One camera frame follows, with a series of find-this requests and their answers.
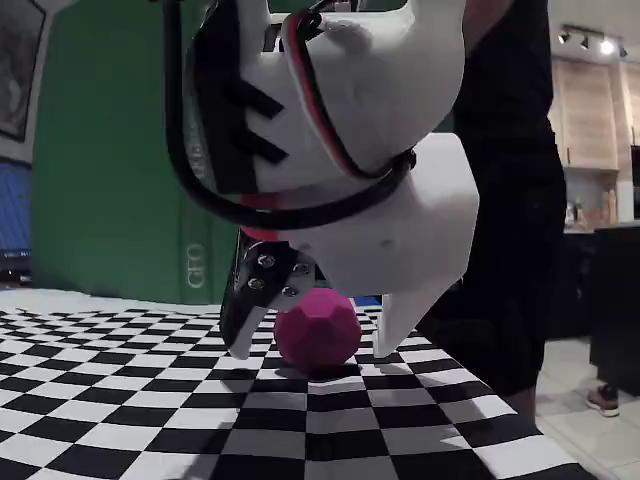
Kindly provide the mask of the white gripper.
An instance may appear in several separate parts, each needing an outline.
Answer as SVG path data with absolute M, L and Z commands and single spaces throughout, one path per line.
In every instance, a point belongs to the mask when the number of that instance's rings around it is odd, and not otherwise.
M 479 195 L 438 131 L 461 86 L 461 1 L 276 15 L 216 1 L 184 53 L 182 96 L 210 179 L 185 189 L 263 241 L 310 256 L 345 296 L 381 294 L 385 358 L 460 282 Z

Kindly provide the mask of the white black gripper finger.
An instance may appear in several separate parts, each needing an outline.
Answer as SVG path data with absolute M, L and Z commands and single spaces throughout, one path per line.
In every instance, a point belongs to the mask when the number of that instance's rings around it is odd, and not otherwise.
M 225 288 L 220 332 L 232 357 L 249 357 L 252 337 L 266 314 L 288 312 L 314 288 L 316 263 L 288 242 L 237 236 Z

